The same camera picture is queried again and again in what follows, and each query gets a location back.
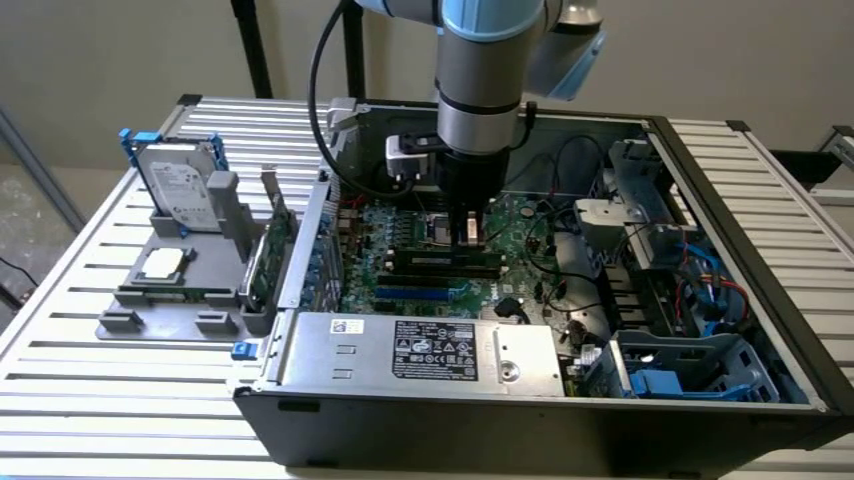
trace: sticker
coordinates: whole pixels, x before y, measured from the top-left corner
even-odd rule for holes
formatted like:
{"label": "sticker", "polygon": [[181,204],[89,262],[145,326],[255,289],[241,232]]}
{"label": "sticker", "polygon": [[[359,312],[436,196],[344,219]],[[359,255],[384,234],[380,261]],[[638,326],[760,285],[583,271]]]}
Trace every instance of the sticker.
{"label": "sticker", "polygon": [[208,189],[199,171],[189,165],[151,162],[151,173],[172,218],[189,230],[219,230]]}
{"label": "sticker", "polygon": [[329,326],[329,333],[360,335],[364,333],[364,320],[360,318],[335,318]]}
{"label": "sticker", "polygon": [[474,324],[395,322],[391,373],[412,380],[476,382]]}

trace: blue ram slot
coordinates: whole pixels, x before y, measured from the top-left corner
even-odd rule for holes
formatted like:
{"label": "blue ram slot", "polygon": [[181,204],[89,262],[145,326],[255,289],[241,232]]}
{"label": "blue ram slot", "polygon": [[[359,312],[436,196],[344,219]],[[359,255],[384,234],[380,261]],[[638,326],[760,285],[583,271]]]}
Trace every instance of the blue ram slot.
{"label": "blue ram slot", "polygon": [[443,288],[375,288],[373,296],[395,300],[451,301],[451,292]]}

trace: white wall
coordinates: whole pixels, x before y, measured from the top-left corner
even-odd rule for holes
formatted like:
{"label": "white wall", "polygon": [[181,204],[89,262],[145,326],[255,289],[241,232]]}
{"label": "white wall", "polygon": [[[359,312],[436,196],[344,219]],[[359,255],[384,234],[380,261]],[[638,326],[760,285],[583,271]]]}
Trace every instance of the white wall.
{"label": "white wall", "polygon": [[[275,93],[304,98],[336,2],[257,2]],[[850,0],[600,5],[607,47],[579,99],[558,106],[742,119],[784,148],[854,123]],[[428,99],[433,29],[368,12],[365,37],[368,94]],[[340,33],[325,59],[320,95],[343,95]],[[252,94],[228,0],[0,0],[0,101],[51,164],[121,167],[119,127],[157,127],[184,92]]]}

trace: white label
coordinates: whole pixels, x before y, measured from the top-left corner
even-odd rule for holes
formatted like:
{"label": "white label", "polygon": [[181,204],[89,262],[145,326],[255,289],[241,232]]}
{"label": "white label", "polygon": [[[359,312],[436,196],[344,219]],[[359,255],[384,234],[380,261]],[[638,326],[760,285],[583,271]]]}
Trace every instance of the white label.
{"label": "white label", "polygon": [[364,320],[356,318],[336,318],[329,326],[329,333],[361,334],[364,332]]}
{"label": "white label", "polygon": [[172,218],[189,230],[219,230],[208,189],[199,171],[180,163],[152,162],[151,172]]}

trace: green circuit board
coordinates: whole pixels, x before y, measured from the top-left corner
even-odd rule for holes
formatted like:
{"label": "green circuit board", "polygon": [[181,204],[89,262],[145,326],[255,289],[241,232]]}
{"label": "green circuit board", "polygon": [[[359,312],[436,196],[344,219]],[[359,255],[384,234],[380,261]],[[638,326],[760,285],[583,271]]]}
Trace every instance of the green circuit board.
{"label": "green circuit board", "polygon": [[[389,248],[404,247],[419,250],[448,250],[436,242],[443,237],[441,221],[447,217],[440,212],[399,210],[383,203],[372,203],[359,210],[345,211],[348,228],[343,232],[344,285],[340,311],[344,313],[383,313],[407,316],[440,316],[451,318],[496,319],[492,308],[506,297],[523,299],[524,310],[540,317],[543,306],[534,301],[534,289],[539,281],[546,290],[552,288],[555,278],[543,274],[526,261],[526,237],[536,215],[530,215],[536,202],[524,196],[506,195],[490,207],[484,218],[487,242],[486,253],[504,256],[506,271],[498,279],[455,278],[451,280],[449,301],[388,300],[395,303],[393,311],[375,311],[375,289],[377,277],[384,272],[384,256]],[[531,237],[544,239],[547,227],[539,222]],[[555,257],[534,255],[536,262],[547,268],[556,268]]]}

